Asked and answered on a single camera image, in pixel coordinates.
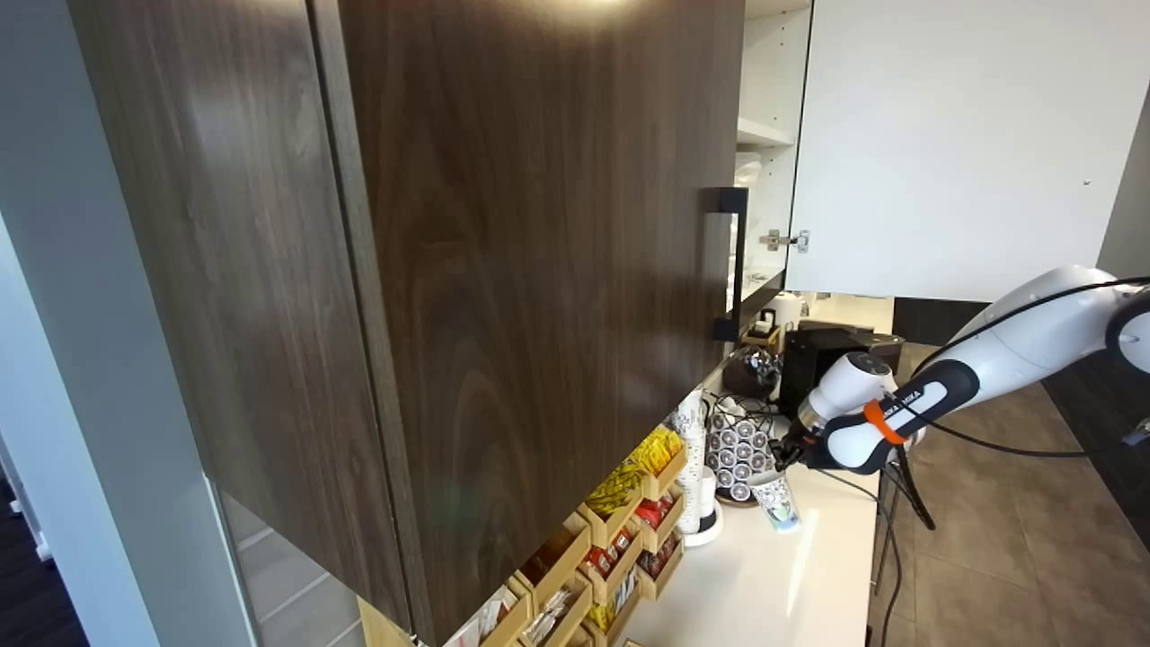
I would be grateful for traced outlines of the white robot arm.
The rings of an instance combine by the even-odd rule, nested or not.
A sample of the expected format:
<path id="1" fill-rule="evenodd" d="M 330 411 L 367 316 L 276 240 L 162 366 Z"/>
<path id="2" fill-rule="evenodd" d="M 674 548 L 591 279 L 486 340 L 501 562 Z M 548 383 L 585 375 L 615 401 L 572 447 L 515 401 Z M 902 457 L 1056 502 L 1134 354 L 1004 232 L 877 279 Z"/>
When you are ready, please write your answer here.
<path id="1" fill-rule="evenodd" d="M 877 351 L 835 359 L 772 447 L 772 461 L 781 470 L 881 470 L 937 415 L 1045 379 L 1105 348 L 1141 375 L 1150 370 L 1150 276 L 1051 270 L 984 304 L 906 379 L 894 379 Z"/>

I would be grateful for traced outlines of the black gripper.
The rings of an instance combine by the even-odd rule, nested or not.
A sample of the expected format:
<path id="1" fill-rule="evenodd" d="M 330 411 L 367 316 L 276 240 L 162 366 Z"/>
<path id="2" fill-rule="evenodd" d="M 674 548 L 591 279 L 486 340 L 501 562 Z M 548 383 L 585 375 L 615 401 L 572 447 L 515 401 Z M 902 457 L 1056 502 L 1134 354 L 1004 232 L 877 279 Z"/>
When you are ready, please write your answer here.
<path id="1" fill-rule="evenodd" d="M 827 442 L 809 430 L 793 430 L 793 433 L 781 439 L 772 447 L 772 457 L 777 457 L 781 470 L 786 470 L 793 465 L 802 465 L 802 467 L 827 467 L 831 465 Z"/>

